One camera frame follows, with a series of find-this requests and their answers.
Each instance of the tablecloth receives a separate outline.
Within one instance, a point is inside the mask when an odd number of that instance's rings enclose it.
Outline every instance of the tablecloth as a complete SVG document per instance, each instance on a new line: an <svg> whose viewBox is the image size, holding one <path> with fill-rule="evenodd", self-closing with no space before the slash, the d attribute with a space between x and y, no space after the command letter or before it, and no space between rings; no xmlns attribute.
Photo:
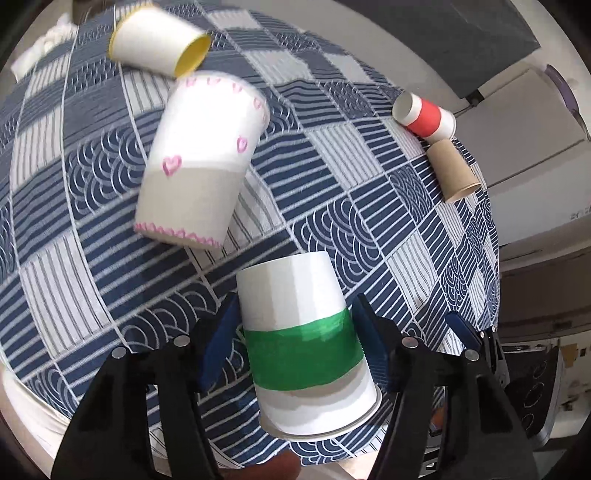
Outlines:
<svg viewBox="0 0 591 480"><path fill-rule="evenodd" d="M71 416L113 348L159 348L214 312L237 270L298 252L327 251L348 302L365 293L431 348L461 351L443 321L449 310L480 328L496 321L488 195L442 202L426 144L392 119L399 88L339 46L261 13L160 3L210 32L200 69L252 83L271 122L223 250L192 250L132 229L173 84L106 58L113 25L132 5L81 25L17 84L0 109L0 350L32 392ZM157 390L147 398L153 446L164 454ZM385 399L366 426L324 442L271 437L258 424L240 329L199 401L218 459L235 465L286 448L304 464L375 450L391 411Z"/></svg>

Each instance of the pink heart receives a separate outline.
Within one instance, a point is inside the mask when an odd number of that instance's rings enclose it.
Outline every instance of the pink heart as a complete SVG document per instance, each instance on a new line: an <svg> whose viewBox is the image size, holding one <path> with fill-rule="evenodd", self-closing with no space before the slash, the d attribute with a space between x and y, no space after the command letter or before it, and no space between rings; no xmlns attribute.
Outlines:
<svg viewBox="0 0 591 480"><path fill-rule="evenodd" d="M236 148L238 149L238 153L244 152L247 146L248 140L244 137L238 137L238 140L236 140Z"/></svg>
<svg viewBox="0 0 591 480"><path fill-rule="evenodd" d="M175 155L174 157L164 157L164 161L162 162L162 169L164 170L164 174L167 177L173 175L183 163L183 159L180 155Z"/></svg>

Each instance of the table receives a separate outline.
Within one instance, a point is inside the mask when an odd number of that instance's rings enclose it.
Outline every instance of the table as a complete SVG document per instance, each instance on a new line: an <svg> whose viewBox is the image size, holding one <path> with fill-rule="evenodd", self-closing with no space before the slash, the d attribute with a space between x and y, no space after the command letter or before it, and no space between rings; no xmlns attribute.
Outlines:
<svg viewBox="0 0 591 480"><path fill-rule="evenodd" d="M365 293L379 315L431 348L462 349L444 324L449 310L480 328L496 322L488 195L442 203L426 144L390 115L399 88L339 46L266 15L161 3L210 32L200 69L251 82L271 122L223 250L196 251L132 230L173 81L105 57L130 5L82 25L16 86L0 110L0 345L32 392L71 416L113 348L159 348L214 312L237 270L298 252L327 251L347 301ZM153 447L165 455L155 388L147 399ZM286 448L304 464L372 451L391 411L385 400L367 425L324 442L269 436L240 330L223 375L199 400L224 465Z"/></svg>

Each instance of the screw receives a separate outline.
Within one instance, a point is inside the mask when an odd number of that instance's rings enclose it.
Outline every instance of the screw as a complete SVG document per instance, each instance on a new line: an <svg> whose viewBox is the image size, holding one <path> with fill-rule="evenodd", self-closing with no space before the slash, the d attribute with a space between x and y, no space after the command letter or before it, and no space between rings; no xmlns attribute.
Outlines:
<svg viewBox="0 0 591 480"><path fill-rule="evenodd" d="M415 337L404 337L402 339L402 344L406 348L416 348L418 347L418 340Z"/></svg>
<svg viewBox="0 0 591 480"><path fill-rule="evenodd" d="M471 350L468 349L464 352L464 356L470 361L470 362L476 362L479 358L480 355L478 355L478 352L476 350Z"/></svg>
<svg viewBox="0 0 591 480"><path fill-rule="evenodd" d="M184 347L191 343L191 339L187 335L179 335L173 341L176 346Z"/></svg>
<svg viewBox="0 0 591 480"><path fill-rule="evenodd" d="M126 353L127 353L127 348L125 348L124 346L119 346L111 352L111 356L113 358L119 359L119 358L123 358Z"/></svg>

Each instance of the brown paper cup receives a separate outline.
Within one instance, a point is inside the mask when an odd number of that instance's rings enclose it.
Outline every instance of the brown paper cup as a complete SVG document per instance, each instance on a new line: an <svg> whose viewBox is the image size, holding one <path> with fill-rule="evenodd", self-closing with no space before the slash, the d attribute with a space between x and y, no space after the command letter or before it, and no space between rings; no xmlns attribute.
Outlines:
<svg viewBox="0 0 591 480"><path fill-rule="evenodd" d="M446 203L456 202L480 188L480 182L451 140L434 143L427 150L427 157Z"/></svg>

